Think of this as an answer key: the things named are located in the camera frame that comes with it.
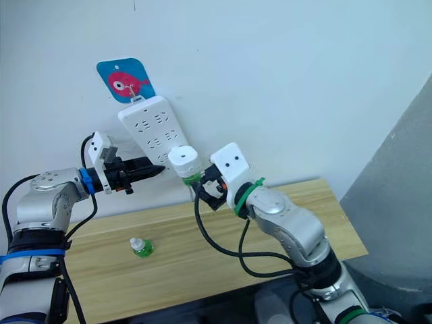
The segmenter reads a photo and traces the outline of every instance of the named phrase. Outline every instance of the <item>white plug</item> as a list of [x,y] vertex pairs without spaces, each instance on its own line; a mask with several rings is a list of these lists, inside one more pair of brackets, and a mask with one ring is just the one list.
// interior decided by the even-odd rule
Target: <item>white plug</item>
[[188,178],[202,169],[196,150],[188,145],[177,146],[168,153],[169,162],[181,178]]

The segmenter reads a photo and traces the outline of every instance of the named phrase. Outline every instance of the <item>robotic arm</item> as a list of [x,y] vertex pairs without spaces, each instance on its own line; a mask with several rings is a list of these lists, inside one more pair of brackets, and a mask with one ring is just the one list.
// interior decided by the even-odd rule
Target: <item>robotic arm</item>
[[8,252],[1,259],[0,323],[63,323],[69,292],[59,278],[72,207],[90,194],[133,193],[131,183],[165,168],[146,157],[122,161],[108,137],[94,133],[89,155],[94,167],[63,169],[36,176],[17,207]]
[[[190,163],[187,155],[184,158],[185,164]],[[389,323],[369,314],[365,298],[344,264],[337,260],[314,213],[296,206],[285,194],[262,186],[262,180],[253,180],[237,144],[226,145],[210,160],[213,164],[200,182],[217,182],[221,197],[211,196],[201,185],[193,186],[196,194],[214,210],[226,201],[239,217],[256,221],[263,232],[278,240],[295,268],[305,273],[307,289],[331,323]]]

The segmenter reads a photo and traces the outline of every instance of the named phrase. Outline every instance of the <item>green zip tie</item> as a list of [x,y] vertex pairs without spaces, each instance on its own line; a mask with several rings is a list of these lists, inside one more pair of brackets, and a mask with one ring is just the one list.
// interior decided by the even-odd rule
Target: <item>green zip tie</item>
[[348,324],[351,320],[363,314],[366,314],[366,311],[364,309],[356,309],[351,313],[345,315],[345,317],[339,321],[339,324]]
[[187,185],[188,187],[190,187],[191,185],[193,185],[195,182],[200,182],[201,180],[201,173],[196,173],[190,177],[187,178],[183,178],[183,183],[185,185]]
[[236,212],[236,215],[238,216],[240,213],[240,209],[243,207],[244,203],[246,202],[246,199],[249,197],[250,193],[254,191],[257,187],[262,186],[265,178],[261,178],[260,180],[257,180],[255,184],[251,185],[248,190],[244,192],[242,195],[242,198],[238,201],[238,204],[236,206],[236,209],[234,210]]

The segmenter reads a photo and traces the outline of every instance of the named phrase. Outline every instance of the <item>green bottle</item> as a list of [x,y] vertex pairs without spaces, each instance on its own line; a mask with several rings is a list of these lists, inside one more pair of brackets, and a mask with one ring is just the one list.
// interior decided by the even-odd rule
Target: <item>green bottle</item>
[[148,257],[155,249],[150,240],[141,240],[140,238],[131,238],[130,246],[132,247],[134,253],[140,258]]

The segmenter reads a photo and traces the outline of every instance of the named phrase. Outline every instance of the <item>fish sticker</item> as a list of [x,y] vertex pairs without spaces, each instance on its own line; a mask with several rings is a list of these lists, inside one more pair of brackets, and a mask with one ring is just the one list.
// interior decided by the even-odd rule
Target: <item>fish sticker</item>
[[131,98],[138,96],[148,99],[156,95],[143,64],[137,59],[99,62],[97,71],[120,103],[130,103]]

